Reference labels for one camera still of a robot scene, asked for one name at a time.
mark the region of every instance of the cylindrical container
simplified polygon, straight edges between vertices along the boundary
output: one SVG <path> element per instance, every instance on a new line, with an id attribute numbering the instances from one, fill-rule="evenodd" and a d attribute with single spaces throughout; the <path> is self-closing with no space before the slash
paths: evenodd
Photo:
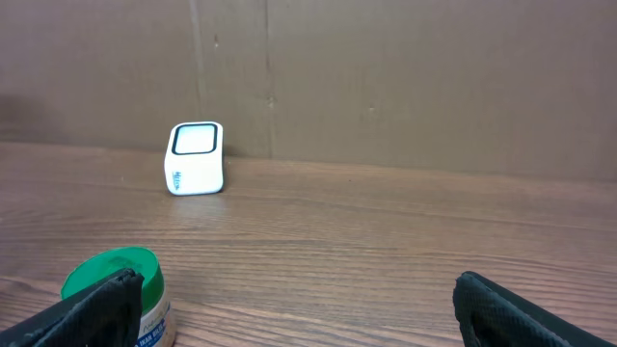
<path id="1" fill-rule="evenodd" d="M 171 347 L 175 320 L 158 258 L 149 249 L 126 247 L 95 255 L 68 275 L 61 297 L 68 298 L 123 268 L 131 268 L 144 276 L 142 320 L 135 346 Z"/>

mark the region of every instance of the white rectangular object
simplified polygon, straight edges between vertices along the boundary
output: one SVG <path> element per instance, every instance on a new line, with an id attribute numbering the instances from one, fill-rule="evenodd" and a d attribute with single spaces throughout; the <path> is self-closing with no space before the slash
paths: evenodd
<path id="1" fill-rule="evenodd" d="M 174 195 L 218 193 L 223 189 L 223 126 L 186 122 L 172 129 L 165 154 L 165 180 Z"/>

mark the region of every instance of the green cap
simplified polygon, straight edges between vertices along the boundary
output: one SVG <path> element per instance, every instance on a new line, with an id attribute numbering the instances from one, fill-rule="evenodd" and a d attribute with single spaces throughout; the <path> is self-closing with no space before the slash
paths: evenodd
<path id="1" fill-rule="evenodd" d="M 142 315 L 153 309 L 163 296 L 165 282 L 156 255 L 143 247 L 125 247 L 95 255 L 68 275 L 60 292 L 64 300 L 123 268 L 144 276 Z"/>

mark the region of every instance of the brown wall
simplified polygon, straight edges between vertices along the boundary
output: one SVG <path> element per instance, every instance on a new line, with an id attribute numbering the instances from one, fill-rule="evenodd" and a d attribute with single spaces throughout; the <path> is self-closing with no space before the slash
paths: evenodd
<path id="1" fill-rule="evenodd" d="M 0 140 L 617 178 L 614 0 L 3 0 Z"/>

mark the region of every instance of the logo on white device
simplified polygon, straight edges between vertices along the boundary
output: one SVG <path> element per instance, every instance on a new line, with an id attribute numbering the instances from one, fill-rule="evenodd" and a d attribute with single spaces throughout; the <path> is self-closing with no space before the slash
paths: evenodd
<path id="1" fill-rule="evenodd" d="M 214 121 L 186 122 L 172 129 L 165 154 L 168 190 L 178 196 L 223 189 L 223 126 Z"/>

